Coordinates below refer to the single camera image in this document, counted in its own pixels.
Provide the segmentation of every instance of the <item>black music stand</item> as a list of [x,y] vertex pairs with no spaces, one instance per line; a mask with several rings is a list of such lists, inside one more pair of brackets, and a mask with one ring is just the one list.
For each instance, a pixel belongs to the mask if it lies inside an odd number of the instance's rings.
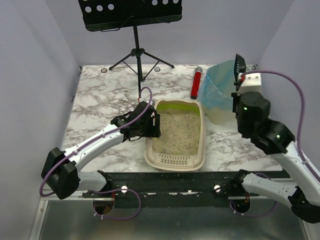
[[[88,31],[112,32],[121,28],[133,27],[135,48],[109,69],[112,70],[120,63],[126,64],[138,75],[138,90],[141,82],[161,62],[171,68],[175,66],[151,55],[139,46],[138,28],[140,25],[177,22],[182,18],[182,0],[78,0],[85,28]],[[145,54],[155,60],[156,64],[143,77],[141,55]],[[125,60],[136,57],[137,72]]]

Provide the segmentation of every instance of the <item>litter box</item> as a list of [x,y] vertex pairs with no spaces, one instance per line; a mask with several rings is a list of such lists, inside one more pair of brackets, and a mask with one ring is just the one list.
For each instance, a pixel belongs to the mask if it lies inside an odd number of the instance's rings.
[[206,123],[205,114],[203,112],[201,104],[194,100],[160,99],[155,103],[154,108],[157,111],[165,109],[176,109],[197,113],[200,118],[199,146],[197,154],[194,155],[165,154],[155,151],[153,149],[153,139],[147,138],[145,140],[144,151],[144,158],[146,162],[154,168],[176,172],[195,171],[201,168],[201,166],[205,162],[206,155]]

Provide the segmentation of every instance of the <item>marble table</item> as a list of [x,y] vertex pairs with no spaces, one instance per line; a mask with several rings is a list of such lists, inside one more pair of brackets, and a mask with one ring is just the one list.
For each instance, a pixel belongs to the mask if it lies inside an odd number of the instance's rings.
[[[142,66],[145,75],[153,65]],[[143,86],[152,89],[155,100],[164,98],[190,99],[196,65],[176,65],[171,69],[158,65]],[[200,65],[204,71],[209,65]],[[148,91],[142,99],[148,99]],[[70,115],[64,149],[72,147],[99,132],[115,116],[132,111],[138,104],[137,75],[125,65],[109,71],[107,65],[84,66],[73,109]],[[93,172],[161,172],[147,164],[144,158],[145,140],[126,141],[92,160],[83,170]],[[281,171],[282,167],[237,132],[236,119],[222,125],[206,118],[206,155],[199,171]]]

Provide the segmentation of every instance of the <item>white wall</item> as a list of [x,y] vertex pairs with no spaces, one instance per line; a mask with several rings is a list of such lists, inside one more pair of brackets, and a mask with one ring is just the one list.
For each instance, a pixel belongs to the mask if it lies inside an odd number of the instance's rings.
[[[131,27],[89,32],[77,0],[46,2],[79,64],[114,64],[134,48]],[[235,53],[258,63],[292,2],[182,0],[179,22],[138,27],[140,46],[173,64],[215,64],[233,59]],[[147,56],[142,61],[154,62]]]
[[[296,80],[306,97],[302,130],[304,152],[320,169],[320,1],[295,0],[265,51],[260,70],[275,70]],[[296,134],[300,97],[293,85],[281,77],[263,76],[263,93],[271,100],[271,114]]]
[[62,143],[79,67],[44,0],[0,3],[0,239],[29,239],[48,151]]

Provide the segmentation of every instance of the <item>red cylinder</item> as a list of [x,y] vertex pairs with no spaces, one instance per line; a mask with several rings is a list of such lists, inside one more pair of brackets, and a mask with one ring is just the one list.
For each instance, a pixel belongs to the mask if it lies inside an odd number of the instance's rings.
[[201,80],[201,72],[197,71],[194,74],[193,85],[192,85],[192,90],[191,90],[191,96],[190,97],[192,99],[197,99],[197,97],[198,97],[198,90],[199,90],[200,80]]

